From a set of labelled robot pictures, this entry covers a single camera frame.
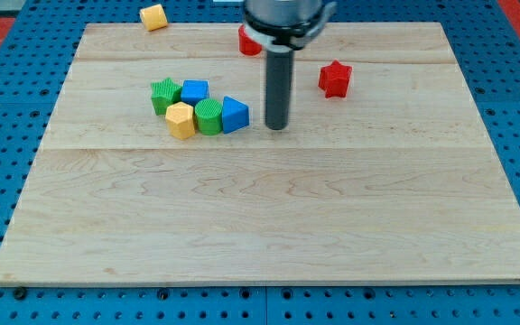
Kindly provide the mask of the red block behind arm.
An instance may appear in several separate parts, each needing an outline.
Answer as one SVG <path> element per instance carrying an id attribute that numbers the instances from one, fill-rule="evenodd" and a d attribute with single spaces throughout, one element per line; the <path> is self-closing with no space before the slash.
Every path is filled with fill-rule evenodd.
<path id="1" fill-rule="evenodd" d="M 238 49 L 246 56 L 255 56 L 263 49 L 259 43 L 248 36 L 246 27 L 243 24 L 238 28 Z"/>

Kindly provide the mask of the grey robot arm flange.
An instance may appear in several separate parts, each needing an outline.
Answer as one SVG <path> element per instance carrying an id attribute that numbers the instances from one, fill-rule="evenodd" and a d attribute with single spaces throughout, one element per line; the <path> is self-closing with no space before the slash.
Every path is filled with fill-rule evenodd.
<path id="1" fill-rule="evenodd" d="M 266 50 L 299 51 L 320 35 L 336 9 L 336 2 L 321 0 L 245 0 L 245 32 Z"/>

